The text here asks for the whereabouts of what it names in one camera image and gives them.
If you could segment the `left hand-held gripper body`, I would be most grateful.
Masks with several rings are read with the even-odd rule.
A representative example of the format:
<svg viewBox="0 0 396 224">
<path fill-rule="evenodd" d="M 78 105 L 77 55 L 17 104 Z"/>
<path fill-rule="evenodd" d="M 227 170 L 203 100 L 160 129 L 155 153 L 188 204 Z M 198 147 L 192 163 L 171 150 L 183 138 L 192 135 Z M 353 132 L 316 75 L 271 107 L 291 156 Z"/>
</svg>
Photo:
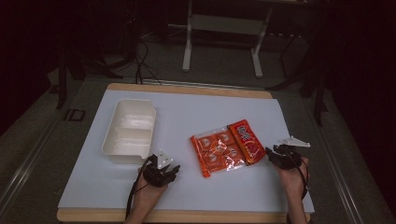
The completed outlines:
<svg viewBox="0 0 396 224">
<path fill-rule="evenodd" d="M 153 187 L 161 188 L 175 180 L 175 170 L 168 171 L 173 159 L 161 149 L 147 158 L 144 179 Z"/>
</svg>

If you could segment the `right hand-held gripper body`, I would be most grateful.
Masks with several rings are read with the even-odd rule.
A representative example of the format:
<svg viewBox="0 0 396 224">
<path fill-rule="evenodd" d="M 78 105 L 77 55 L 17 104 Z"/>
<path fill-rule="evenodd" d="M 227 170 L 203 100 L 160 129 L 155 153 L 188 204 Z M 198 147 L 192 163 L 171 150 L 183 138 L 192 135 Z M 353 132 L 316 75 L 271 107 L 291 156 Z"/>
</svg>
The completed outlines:
<svg viewBox="0 0 396 224">
<path fill-rule="evenodd" d="M 297 147 L 311 147 L 311 145 L 294 136 L 281 139 L 278 145 L 274 145 L 269 150 L 269 161 L 284 170 L 298 168 L 302 164 L 302 155 L 296 151 Z"/>
</svg>

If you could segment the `orange snack packet bag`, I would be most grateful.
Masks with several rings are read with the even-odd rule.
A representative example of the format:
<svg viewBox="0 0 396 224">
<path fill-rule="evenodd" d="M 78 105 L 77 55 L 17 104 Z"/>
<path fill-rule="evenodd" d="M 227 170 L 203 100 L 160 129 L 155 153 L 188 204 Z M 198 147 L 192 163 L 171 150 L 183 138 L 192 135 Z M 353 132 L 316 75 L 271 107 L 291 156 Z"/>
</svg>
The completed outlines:
<svg viewBox="0 0 396 224">
<path fill-rule="evenodd" d="M 194 148 L 203 177 L 259 162 L 266 151 L 246 119 L 225 127 L 193 135 Z"/>
</svg>

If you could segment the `white divided plastic container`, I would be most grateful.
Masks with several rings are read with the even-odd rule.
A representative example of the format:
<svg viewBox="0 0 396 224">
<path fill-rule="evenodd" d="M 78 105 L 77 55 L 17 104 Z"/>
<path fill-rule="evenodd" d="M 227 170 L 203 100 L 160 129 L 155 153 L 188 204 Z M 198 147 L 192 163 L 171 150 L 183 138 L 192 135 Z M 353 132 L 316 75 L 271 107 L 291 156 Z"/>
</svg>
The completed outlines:
<svg viewBox="0 0 396 224">
<path fill-rule="evenodd" d="M 119 100 L 102 152 L 116 164 L 142 164 L 149 157 L 155 120 L 156 110 L 151 101 Z"/>
</svg>

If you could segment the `person's left hand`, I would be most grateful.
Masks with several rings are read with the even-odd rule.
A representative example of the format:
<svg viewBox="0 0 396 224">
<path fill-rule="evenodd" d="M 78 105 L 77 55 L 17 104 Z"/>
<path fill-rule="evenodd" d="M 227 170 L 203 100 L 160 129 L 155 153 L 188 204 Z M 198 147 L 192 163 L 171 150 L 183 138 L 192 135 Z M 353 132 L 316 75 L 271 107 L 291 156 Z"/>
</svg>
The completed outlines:
<svg viewBox="0 0 396 224">
<path fill-rule="evenodd" d="M 143 176 L 140 176 L 137 180 L 136 192 L 134 193 L 134 210 L 152 210 L 167 188 L 167 185 L 160 188 L 151 186 Z"/>
</svg>

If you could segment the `person's right hand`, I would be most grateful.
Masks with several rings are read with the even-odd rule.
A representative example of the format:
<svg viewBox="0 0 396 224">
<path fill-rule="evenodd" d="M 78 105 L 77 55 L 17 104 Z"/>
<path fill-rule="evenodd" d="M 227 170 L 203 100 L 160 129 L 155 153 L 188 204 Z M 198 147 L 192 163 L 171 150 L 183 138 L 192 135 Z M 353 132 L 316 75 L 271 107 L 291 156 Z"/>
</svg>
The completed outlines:
<svg viewBox="0 0 396 224">
<path fill-rule="evenodd" d="M 276 166 L 276 171 L 285 190 L 287 200 L 300 199 L 302 201 L 310 177 L 308 158 L 302 157 L 302 165 L 299 168 L 283 170 Z"/>
</svg>

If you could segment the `white table mat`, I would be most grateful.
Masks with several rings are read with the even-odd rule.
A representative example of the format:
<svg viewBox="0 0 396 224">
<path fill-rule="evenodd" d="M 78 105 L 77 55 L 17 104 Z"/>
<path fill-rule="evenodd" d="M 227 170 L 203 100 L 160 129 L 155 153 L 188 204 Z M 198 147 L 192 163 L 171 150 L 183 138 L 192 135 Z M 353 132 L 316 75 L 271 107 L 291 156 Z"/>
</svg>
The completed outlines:
<svg viewBox="0 0 396 224">
<path fill-rule="evenodd" d="M 258 163 L 202 175 L 190 138 L 245 119 L 260 142 L 272 147 L 289 137 L 275 99 L 142 91 L 106 91 L 59 202 L 62 208 L 124 208 L 136 179 L 133 165 L 116 164 L 102 144 L 117 103 L 144 99 L 156 110 L 152 151 L 163 150 L 179 172 L 157 203 L 159 210 L 284 212 L 287 203 L 273 165 Z"/>
</svg>

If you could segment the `black stand legs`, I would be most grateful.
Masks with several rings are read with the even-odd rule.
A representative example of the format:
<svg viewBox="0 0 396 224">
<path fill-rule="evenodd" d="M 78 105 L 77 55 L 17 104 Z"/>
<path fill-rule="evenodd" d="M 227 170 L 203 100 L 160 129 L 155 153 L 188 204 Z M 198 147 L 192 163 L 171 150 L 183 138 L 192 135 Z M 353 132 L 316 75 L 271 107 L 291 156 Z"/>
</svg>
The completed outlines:
<svg viewBox="0 0 396 224">
<path fill-rule="evenodd" d="M 309 97 L 314 91 L 317 91 L 314 105 L 314 119 L 319 127 L 322 126 L 321 111 L 326 77 L 324 67 L 326 60 L 329 58 L 325 30 L 326 20 L 316 21 L 314 27 L 310 31 L 306 31 L 307 34 L 311 34 L 311 37 L 308 40 L 308 47 L 299 65 L 286 81 L 280 82 L 275 86 L 267 87 L 268 91 L 279 91 L 302 80 L 304 82 L 300 89 L 302 97 Z"/>
</svg>

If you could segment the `white metal stand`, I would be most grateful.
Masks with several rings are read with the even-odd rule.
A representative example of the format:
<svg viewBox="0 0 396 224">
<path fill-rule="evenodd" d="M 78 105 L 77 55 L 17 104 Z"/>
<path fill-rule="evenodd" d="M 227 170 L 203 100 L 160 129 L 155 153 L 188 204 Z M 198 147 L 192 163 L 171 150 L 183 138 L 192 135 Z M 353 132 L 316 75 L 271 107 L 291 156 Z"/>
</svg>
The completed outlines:
<svg viewBox="0 0 396 224">
<path fill-rule="evenodd" d="M 268 7 L 264 12 L 264 18 L 262 20 L 212 16 L 194 13 L 193 0 L 188 0 L 186 45 L 184 48 L 182 71 L 189 72 L 191 69 L 193 31 L 205 31 L 222 35 L 251 35 L 257 37 L 255 46 L 250 49 L 255 77 L 262 78 L 263 71 L 260 51 L 262 49 L 262 42 L 267 34 L 273 10 L 273 7 Z"/>
</svg>

